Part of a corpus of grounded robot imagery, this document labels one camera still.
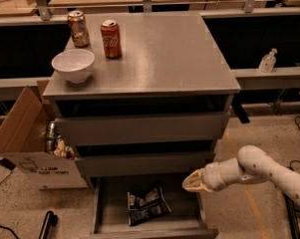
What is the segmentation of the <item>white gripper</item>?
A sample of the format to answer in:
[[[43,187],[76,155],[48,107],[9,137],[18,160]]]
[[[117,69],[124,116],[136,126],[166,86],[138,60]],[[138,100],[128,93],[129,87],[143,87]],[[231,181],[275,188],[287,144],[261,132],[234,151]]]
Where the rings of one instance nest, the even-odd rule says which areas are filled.
[[[242,181],[244,169],[236,158],[208,164],[197,169],[184,181],[182,188],[188,192],[220,191]]]

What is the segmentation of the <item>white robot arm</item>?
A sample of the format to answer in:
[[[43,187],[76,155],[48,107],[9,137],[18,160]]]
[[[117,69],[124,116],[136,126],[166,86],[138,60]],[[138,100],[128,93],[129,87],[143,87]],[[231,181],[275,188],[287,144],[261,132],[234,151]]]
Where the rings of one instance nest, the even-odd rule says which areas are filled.
[[[232,184],[273,183],[300,207],[300,174],[288,169],[254,145],[242,147],[237,156],[195,170],[182,183],[188,192],[220,191]]]

